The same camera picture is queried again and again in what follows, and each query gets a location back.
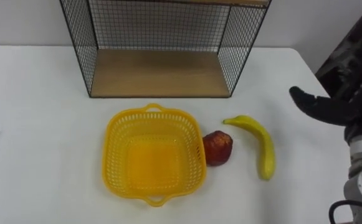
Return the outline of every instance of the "basket handle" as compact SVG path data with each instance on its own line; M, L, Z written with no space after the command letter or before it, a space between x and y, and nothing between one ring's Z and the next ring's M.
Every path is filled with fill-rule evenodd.
M143 197L142 199L153 207L161 207L163 206L171 197L163 196L160 200L153 200L151 197Z
M162 107L158 103L149 103L144 108L142 108L142 110L144 110L144 111L147 111L149 109L158 109L160 111L166 111L166 108Z

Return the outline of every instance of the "banana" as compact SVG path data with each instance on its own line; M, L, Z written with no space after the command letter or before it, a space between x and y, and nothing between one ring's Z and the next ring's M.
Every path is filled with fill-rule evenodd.
M267 130L255 119L240 115L235 118L225 119L224 124L230 124L252 133L260 142L260 156L258 159L258 173L263 180L270 180L275 172L274 144Z

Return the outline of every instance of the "wire mesh shelf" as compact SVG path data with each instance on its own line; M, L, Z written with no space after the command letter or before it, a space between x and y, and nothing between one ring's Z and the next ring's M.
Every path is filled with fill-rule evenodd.
M270 4L60 2L90 97L230 97Z

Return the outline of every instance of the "black metal wire frame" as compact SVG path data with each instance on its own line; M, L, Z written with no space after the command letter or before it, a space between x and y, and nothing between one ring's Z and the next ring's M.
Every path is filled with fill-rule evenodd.
M88 0L60 0L63 14L81 69L85 87L91 97L98 42L93 28Z
M99 49L216 52L232 96L271 2L60 0L90 97Z
M271 2L270 0L265 8L239 6L230 8L217 54L231 96L242 75Z

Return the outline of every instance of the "black cable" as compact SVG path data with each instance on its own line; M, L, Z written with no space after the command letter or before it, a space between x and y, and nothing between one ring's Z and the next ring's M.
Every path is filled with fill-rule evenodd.
M331 205L329 208L329 221L331 224L336 224L335 210L336 210L336 208L338 208L342 205L352 205L352 206L362 207L362 202L358 202L358 201L354 201L354 200L341 200L341 201L333 203L333 205Z

